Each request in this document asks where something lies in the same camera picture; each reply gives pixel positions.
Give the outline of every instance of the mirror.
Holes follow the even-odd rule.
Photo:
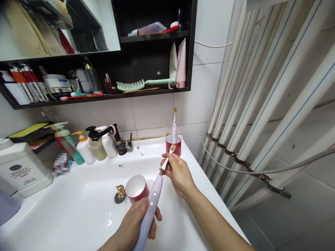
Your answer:
[[[120,50],[111,0],[6,0],[0,61]]]

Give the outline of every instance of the electric toothbrush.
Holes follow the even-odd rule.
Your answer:
[[[175,144],[172,144],[170,146],[170,153],[172,153],[176,148]],[[158,205],[159,197],[161,195],[162,191],[162,185],[163,185],[163,171],[166,169],[166,164],[168,162],[168,159],[166,158],[166,161],[161,166],[161,172],[157,176],[151,190],[148,196],[149,199],[149,206],[147,209],[146,214],[144,215],[142,221],[141,221],[141,228],[140,228],[140,234],[139,237],[135,243],[135,245],[132,248],[132,251],[143,251],[144,247],[146,246],[148,234],[152,225],[152,221],[154,220],[155,211]]]
[[[177,112],[177,108],[174,109],[174,115],[173,115],[173,124],[172,124],[172,144],[176,144],[176,143],[177,143],[176,112]]]

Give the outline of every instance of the white sink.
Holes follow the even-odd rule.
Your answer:
[[[97,250],[115,233],[131,207],[128,199],[114,202],[116,186],[141,174],[150,188],[159,174],[165,138],[135,141],[134,147],[124,156],[92,165],[74,164],[68,175],[55,178],[50,186],[24,199],[20,211],[0,227],[0,250]],[[181,158],[201,192],[246,239],[184,141]],[[148,240],[145,250],[210,250],[190,209],[166,176],[158,206],[163,220],[157,223],[156,239]]]

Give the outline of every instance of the yellow sponge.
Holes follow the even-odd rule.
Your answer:
[[[38,129],[41,129],[42,127],[44,126],[47,126],[49,123],[37,123],[37,124],[34,124],[32,125],[31,127],[28,127],[20,132],[17,132],[13,135],[10,135],[8,138],[21,138],[21,137],[24,137],[24,136],[27,136],[28,134],[38,130]]]

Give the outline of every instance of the faucet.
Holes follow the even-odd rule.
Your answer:
[[[132,143],[132,137],[133,134],[130,133],[130,141],[123,141],[120,137],[119,134],[119,130],[117,128],[117,124],[113,124],[113,126],[115,127],[115,142],[116,142],[116,149],[119,152],[119,155],[125,155],[127,153],[128,149],[131,149],[133,147],[133,143]],[[113,131],[112,127],[107,127],[105,130],[103,130],[102,132],[94,135],[91,139],[92,141],[99,141],[99,139],[104,136],[106,133],[109,133],[110,131]]]

